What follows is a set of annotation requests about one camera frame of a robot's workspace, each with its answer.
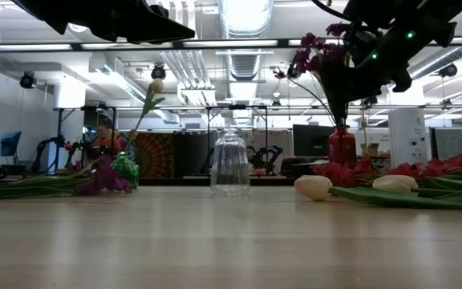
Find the patterned tapestry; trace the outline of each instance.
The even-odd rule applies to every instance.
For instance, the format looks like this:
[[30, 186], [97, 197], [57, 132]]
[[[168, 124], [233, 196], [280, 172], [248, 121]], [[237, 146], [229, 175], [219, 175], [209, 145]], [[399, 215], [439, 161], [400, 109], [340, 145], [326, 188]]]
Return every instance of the patterned tapestry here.
[[174, 178], [174, 135], [140, 133], [136, 138], [136, 163], [140, 178]]

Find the table surface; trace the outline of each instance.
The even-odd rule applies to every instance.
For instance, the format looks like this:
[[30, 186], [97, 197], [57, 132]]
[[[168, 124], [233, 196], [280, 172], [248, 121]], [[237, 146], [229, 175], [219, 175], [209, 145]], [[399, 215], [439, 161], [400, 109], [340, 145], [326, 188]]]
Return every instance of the table surface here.
[[0, 201], [0, 288], [462, 288], [462, 211], [209, 195]]

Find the computer monitor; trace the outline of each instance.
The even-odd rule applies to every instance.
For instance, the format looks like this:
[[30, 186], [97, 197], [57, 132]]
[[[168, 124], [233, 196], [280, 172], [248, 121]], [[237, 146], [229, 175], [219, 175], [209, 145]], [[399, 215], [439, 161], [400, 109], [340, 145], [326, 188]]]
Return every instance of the computer monitor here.
[[17, 153], [17, 145], [21, 132], [7, 132], [1, 136], [0, 157], [13, 157]]
[[329, 152], [327, 140], [332, 127], [294, 124], [294, 154], [297, 157], [323, 157]]

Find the glass vase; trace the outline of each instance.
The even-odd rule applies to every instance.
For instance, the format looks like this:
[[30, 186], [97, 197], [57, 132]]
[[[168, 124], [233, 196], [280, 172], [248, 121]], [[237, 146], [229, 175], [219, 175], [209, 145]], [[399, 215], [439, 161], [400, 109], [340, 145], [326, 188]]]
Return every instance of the glass vase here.
[[235, 132], [225, 129], [224, 136], [215, 142], [211, 188], [217, 196], [240, 196], [250, 190], [247, 148]]
[[348, 128], [348, 125], [339, 125], [329, 136], [329, 161], [354, 168], [356, 165], [356, 138], [347, 131]]
[[119, 153], [117, 159], [111, 163], [111, 168], [120, 173], [124, 180], [129, 181], [132, 189], [138, 188], [139, 167], [125, 152]]

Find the person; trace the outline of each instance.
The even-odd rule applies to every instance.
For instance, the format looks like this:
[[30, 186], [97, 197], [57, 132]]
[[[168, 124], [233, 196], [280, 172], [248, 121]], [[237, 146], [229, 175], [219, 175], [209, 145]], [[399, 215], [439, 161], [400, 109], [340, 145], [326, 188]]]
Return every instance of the person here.
[[[92, 147], [108, 146], [111, 147], [111, 120], [105, 120], [102, 124], [97, 126], [97, 138], [92, 143]], [[124, 151], [122, 141], [119, 140], [119, 132], [114, 132], [113, 136], [113, 149], [116, 152]]]

